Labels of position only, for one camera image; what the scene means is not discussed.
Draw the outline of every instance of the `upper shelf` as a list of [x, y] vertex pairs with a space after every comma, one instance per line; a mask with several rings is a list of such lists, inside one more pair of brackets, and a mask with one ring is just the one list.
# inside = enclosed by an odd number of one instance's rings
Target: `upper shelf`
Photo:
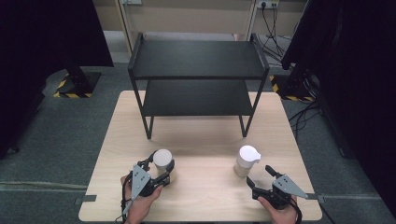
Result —
[[262, 79], [269, 69], [253, 40], [139, 39], [128, 65], [135, 79]]

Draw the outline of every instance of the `yellow black hazard tape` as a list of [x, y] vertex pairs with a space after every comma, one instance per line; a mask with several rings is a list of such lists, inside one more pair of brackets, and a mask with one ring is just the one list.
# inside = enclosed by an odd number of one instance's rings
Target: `yellow black hazard tape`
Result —
[[312, 96], [310, 96], [309, 92], [303, 92], [303, 94], [301, 94], [299, 92], [298, 96], [292, 96], [292, 95], [288, 95], [282, 92], [282, 90], [279, 88], [280, 86], [283, 86], [282, 84], [279, 83], [284, 83], [284, 80], [281, 80], [281, 78], [279, 78], [278, 76], [270, 76], [270, 81], [273, 87], [273, 91], [276, 92], [281, 99], [283, 100], [292, 100], [292, 101], [314, 101], [314, 98]]
[[92, 92], [78, 91], [77, 88], [75, 88], [72, 80], [70, 79], [69, 74], [66, 74], [53, 96], [64, 98], [90, 98], [92, 96]]

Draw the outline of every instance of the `gray carpet floor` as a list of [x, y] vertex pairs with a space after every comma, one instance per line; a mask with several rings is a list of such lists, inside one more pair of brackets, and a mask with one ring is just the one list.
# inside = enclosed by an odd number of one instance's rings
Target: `gray carpet floor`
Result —
[[[83, 70], [102, 73], [92, 97], [54, 98], [66, 72], [50, 76], [46, 97], [20, 138], [21, 151], [0, 160], [1, 224], [82, 223], [78, 219], [81, 200], [114, 107], [119, 94], [132, 89], [127, 63]], [[288, 72], [273, 67], [270, 74]], [[254, 84], [249, 84], [251, 91]], [[264, 91], [271, 90], [267, 81]], [[289, 118], [306, 107], [296, 101], [282, 104]], [[318, 112], [306, 114], [313, 117], [298, 131], [297, 143], [315, 192], [326, 199], [323, 208], [335, 223], [396, 223], [359, 163], [340, 155]], [[331, 222], [323, 214], [312, 223]]]

